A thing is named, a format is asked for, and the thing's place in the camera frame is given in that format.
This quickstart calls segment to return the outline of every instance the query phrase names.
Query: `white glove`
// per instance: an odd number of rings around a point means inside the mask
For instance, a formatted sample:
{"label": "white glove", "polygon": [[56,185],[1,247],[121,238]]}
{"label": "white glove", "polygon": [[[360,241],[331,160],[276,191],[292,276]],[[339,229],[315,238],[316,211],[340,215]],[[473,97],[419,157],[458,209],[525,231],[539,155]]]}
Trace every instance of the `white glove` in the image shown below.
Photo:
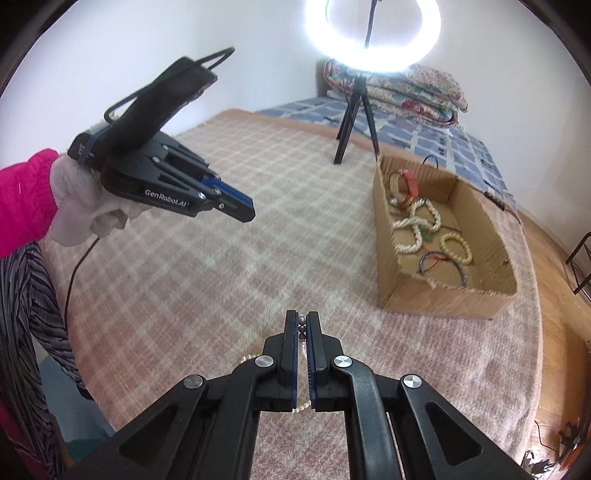
{"label": "white glove", "polygon": [[150,207],[107,192],[98,175],[66,154],[51,166],[49,183],[58,207],[51,223],[51,238],[65,247],[86,241],[92,234],[103,238],[114,228],[123,229]]}

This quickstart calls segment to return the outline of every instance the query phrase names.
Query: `folded quilt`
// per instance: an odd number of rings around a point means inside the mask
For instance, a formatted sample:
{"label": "folded quilt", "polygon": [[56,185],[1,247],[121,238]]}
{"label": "folded quilt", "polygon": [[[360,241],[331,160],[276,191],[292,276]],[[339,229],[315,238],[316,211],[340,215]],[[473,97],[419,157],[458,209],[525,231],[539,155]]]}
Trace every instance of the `folded quilt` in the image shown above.
{"label": "folded quilt", "polygon": [[[324,78],[329,86],[346,95],[352,92],[353,80],[359,73],[336,60],[329,60],[324,67]],[[468,110],[457,81],[440,70],[415,64],[403,72],[363,74],[370,103],[389,113],[434,127],[454,127],[459,122],[458,111]]]}

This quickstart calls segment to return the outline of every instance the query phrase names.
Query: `tripod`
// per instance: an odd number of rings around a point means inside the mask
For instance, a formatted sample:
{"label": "tripod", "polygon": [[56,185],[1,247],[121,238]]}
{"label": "tripod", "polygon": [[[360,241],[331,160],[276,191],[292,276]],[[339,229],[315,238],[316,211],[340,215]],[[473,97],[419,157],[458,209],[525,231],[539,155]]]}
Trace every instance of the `tripod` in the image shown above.
{"label": "tripod", "polygon": [[[368,30],[365,36],[365,48],[369,47],[369,39],[371,38],[371,31],[374,27],[374,13],[377,4],[378,0],[372,0],[371,7],[369,9]],[[355,124],[355,118],[357,117],[357,112],[359,111],[361,102],[363,102],[365,117],[368,120],[369,135],[371,137],[372,143],[374,144],[376,161],[379,157],[378,134],[375,131],[374,113],[371,109],[371,105],[369,104],[368,89],[365,77],[360,73],[353,81],[353,92],[349,98],[347,110],[345,110],[345,115],[343,116],[343,121],[340,124],[339,133],[336,136],[336,139],[339,140],[339,146],[337,147],[335,161],[333,162],[335,165],[339,165],[343,161],[343,155],[345,154],[345,149],[349,143],[351,130],[353,130],[353,125]]]}

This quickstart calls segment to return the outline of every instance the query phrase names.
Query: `wooden floor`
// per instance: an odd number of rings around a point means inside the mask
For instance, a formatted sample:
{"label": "wooden floor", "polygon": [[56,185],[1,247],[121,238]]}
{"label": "wooden floor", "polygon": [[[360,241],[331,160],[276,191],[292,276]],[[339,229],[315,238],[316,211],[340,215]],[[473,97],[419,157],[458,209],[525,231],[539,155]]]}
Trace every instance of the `wooden floor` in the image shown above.
{"label": "wooden floor", "polygon": [[[538,281],[544,338],[544,366],[537,421],[542,442],[557,448],[559,430],[582,414],[591,340],[591,304],[582,293],[573,295],[573,273],[564,264],[568,255],[532,220],[521,215]],[[536,460],[556,455],[542,447],[537,426],[531,433],[530,448]],[[550,477],[560,478],[558,469]]]}

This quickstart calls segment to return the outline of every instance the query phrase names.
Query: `pink sleeve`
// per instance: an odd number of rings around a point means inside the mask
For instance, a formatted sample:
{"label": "pink sleeve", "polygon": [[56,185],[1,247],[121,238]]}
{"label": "pink sleeve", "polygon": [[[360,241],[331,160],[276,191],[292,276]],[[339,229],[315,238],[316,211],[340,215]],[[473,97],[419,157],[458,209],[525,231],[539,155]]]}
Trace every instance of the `pink sleeve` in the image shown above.
{"label": "pink sleeve", "polygon": [[26,163],[0,170],[0,258],[42,239],[57,212],[49,185],[59,154],[42,150]]}

